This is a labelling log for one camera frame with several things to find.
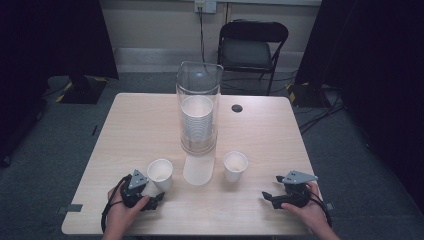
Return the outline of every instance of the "table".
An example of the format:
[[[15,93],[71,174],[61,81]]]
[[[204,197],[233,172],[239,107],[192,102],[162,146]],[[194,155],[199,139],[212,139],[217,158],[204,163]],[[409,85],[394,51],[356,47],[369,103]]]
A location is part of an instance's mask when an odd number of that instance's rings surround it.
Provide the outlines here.
[[[233,112],[234,104],[243,111]],[[294,215],[274,210],[261,193],[284,194],[276,175],[285,176],[290,170],[313,174],[288,99],[220,96],[215,168],[203,186],[190,185],[183,177],[186,153],[180,146],[177,114],[175,94],[116,96],[72,201],[83,207],[81,212],[67,213],[62,225],[65,234],[102,234],[107,192],[134,169],[147,176],[148,165],[159,158],[174,165],[173,185],[155,211],[139,215],[128,235],[310,233]],[[249,160],[236,183],[226,181],[222,163],[232,150]]]

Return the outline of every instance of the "paper cup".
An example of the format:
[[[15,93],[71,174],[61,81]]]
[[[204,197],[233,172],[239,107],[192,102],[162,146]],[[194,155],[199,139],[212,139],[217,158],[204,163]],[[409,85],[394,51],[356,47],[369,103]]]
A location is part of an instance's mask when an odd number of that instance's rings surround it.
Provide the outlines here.
[[[236,182],[247,168],[247,158],[240,152],[232,151],[224,156],[225,178],[229,182]]]
[[[147,169],[147,176],[156,185],[156,187],[166,192],[172,184],[172,172],[174,167],[166,159],[157,159],[150,163]]]

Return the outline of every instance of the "black curtain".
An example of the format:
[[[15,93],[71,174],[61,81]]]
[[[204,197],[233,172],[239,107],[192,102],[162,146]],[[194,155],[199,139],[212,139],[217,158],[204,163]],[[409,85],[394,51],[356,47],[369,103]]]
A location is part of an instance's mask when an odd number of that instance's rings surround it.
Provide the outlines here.
[[[371,150],[424,212],[424,2],[322,3],[296,83],[342,88]]]
[[[47,80],[74,72],[118,79],[98,0],[0,0],[0,157]]]
[[[344,81],[334,77],[340,71],[338,59],[346,54],[358,19],[358,0],[323,0],[309,37],[295,84],[309,82],[313,88],[323,84],[340,87]]]

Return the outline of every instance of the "power cord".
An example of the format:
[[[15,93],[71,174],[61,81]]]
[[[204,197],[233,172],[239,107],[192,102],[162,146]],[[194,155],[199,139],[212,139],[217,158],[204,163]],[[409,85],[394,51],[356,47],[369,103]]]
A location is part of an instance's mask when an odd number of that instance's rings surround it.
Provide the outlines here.
[[[303,198],[306,198],[306,196],[305,196],[305,195],[303,195],[303,194],[301,194],[301,193],[299,193],[299,192],[296,192],[296,191],[289,191],[289,192],[287,192],[287,193],[293,193],[293,194],[296,194],[296,195],[301,196],[301,197],[303,197]],[[314,195],[314,196],[318,199],[318,200],[316,200],[316,199],[314,199],[314,198],[309,197],[309,200],[310,200],[310,201],[312,201],[312,202],[316,203],[316,204],[317,204],[317,205],[318,205],[318,206],[322,209],[322,211],[324,211],[325,218],[327,219],[328,226],[330,226],[330,228],[333,228],[333,221],[331,220],[330,213],[328,212],[327,208],[325,207],[324,202],[323,202],[323,201],[321,200],[321,198],[320,198],[318,195],[316,195],[315,193],[313,193],[313,192],[311,192],[311,191],[308,191],[308,193],[310,193],[310,194]]]
[[[336,100],[334,100],[334,103],[332,104],[331,108],[329,110],[325,110],[324,112],[314,116],[311,120],[309,120],[308,122],[302,124],[301,126],[299,126],[299,129],[301,130],[301,135],[303,135],[305,132],[307,132],[311,127],[313,127],[315,124],[317,124],[319,121],[321,121],[322,119],[331,116],[332,114],[340,111],[343,109],[343,104],[340,104],[336,107],[337,105],[337,101],[340,98],[340,93],[337,95]]]
[[[105,230],[106,230],[106,216],[107,216],[107,214],[109,213],[109,210],[110,210],[110,209],[111,209],[111,208],[112,208],[115,204],[118,204],[118,203],[121,203],[121,202],[122,202],[122,201],[119,201],[119,202],[116,202],[116,203],[112,203],[113,198],[115,198],[115,194],[116,194],[116,192],[118,191],[119,186],[121,186],[122,182],[127,181],[127,180],[129,180],[129,179],[131,179],[131,174],[130,174],[130,175],[127,175],[127,176],[125,176],[125,177],[123,177],[123,178],[119,181],[119,183],[116,185],[116,187],[113,189],[112,195],[110,195],[110,198],[109,198],[109,200],[108,200],[108,202],[107,202],[107,204],[106,204],[106,206],[105,206],[105,209],[104,209],[104,210],[103,210],[103,212],[102,212],[101,226],[102,226],[102,231],[103,231],[103,232],[105,232]]]

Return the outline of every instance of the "stack of white cups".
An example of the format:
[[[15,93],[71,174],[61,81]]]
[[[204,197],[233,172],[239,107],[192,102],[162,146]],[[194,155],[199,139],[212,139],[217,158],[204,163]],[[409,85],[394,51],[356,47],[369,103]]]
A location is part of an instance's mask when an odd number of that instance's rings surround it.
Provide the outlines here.
[[[182,102],[181,109],[186,137],[194,142],[207,140],[212,135],[212,101],[206,96],[189,96]]]

